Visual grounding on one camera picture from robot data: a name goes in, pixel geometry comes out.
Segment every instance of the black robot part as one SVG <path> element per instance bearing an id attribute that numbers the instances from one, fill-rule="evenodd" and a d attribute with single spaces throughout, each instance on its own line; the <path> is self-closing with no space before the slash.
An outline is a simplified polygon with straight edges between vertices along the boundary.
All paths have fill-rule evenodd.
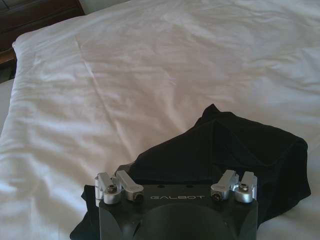
<path id="1" fill-rule="evenodd" d="M 210 185 L 143 185 L 143 201 L 125 191 L 116 204 L 99 203 L 101 240 L 255 240 L 258 203 L 214 201 Z"/>

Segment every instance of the wall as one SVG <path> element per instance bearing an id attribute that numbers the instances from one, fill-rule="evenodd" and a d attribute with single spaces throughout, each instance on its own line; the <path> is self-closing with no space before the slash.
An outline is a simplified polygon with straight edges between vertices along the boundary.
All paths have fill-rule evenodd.
<path id="1" fill-rule="evenodd" d="M 128 0 L 79 0 L 85 14 L 93 13 Z"/>
<path id="2" fill-rule="evenodd" d="M 0 135 L 8 114 L 11 89 L 13 84 L 13 79 L 0 83 Z"/>

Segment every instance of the white bedsheet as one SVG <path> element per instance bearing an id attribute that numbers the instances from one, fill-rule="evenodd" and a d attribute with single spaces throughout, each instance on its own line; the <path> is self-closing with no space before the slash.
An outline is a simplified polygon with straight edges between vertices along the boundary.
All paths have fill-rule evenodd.
<path id="1" fill-rule="evenodd" d="M 259 240 L 320 235 L 317 0 L 133 0 L 20 36 L 0 137 L 0 239 L 68 239 L 80 198 L 151 146 L 221 111 L 304 138 L 312 196 Z"/>

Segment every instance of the wooden furniture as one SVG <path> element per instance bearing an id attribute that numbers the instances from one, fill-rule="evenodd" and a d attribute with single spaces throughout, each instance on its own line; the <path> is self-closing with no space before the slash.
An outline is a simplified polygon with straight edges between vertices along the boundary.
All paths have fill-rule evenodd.
<path id="1" fill-rule="evenodd" d="M 0 52 L 23 33 L 81 15 L 78 0 L 0 0 Z"/>

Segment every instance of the bed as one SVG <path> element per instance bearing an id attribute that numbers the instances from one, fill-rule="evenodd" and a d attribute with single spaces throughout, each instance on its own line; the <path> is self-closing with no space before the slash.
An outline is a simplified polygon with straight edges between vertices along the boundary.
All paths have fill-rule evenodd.
<path id="1" fill-rule="evenodd" d="M 68 239 L 85 184 L 214 103 L 308 143 L 312 196 L 258 240 L 320 234 L 320 3 L 132 0 L 25 33 L 0 137 L 0 236 Z"/>

